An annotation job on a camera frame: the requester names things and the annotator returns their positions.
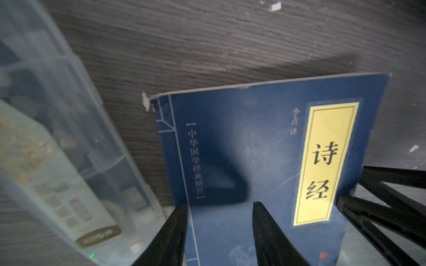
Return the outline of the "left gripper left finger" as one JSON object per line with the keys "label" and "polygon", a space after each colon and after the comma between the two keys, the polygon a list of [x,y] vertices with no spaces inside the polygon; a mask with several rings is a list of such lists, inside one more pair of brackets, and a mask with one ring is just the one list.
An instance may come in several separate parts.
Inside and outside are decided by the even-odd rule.
{"label": "left gripper left finger", "polygon": [[175,208],[151,244],[132,266],[181,266],[186,244],[187,213],[188,207],[185,203]]}

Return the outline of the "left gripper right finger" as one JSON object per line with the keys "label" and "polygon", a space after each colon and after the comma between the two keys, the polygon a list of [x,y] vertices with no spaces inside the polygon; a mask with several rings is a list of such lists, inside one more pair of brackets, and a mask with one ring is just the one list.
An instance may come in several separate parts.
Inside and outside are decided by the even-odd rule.
{"label": "left gripper right finger", "polygon": [[261,202],[254,202],[252,228],[259,266],[308,266]]}

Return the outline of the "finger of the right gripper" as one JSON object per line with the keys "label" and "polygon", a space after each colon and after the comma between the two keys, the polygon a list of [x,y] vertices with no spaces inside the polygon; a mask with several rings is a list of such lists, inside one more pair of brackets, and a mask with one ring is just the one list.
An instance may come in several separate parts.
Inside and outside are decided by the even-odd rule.
{"label": "finger of the right gripper", "polygon": [[385,204],[353,196],[341,196],[339,211],[393,266],[416,266],[417,262],[377,228],[381,225],[424,248],[426,207],[391,188],[389,184],[426,187],[424,171],[366,166],[358,182]]}

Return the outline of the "blue book yellow label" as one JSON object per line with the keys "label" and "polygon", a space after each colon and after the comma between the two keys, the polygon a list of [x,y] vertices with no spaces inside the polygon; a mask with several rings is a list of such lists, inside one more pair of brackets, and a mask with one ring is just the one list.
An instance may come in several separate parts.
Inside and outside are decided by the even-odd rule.
{"label": "blue book yellow label", "polygon": [[360,178],[388,81],[351,73],[151,96],[174,202],[188,205],[187,265],[257,265],[254,202],[310,265],[336,265],[347,226],[336,200]]}

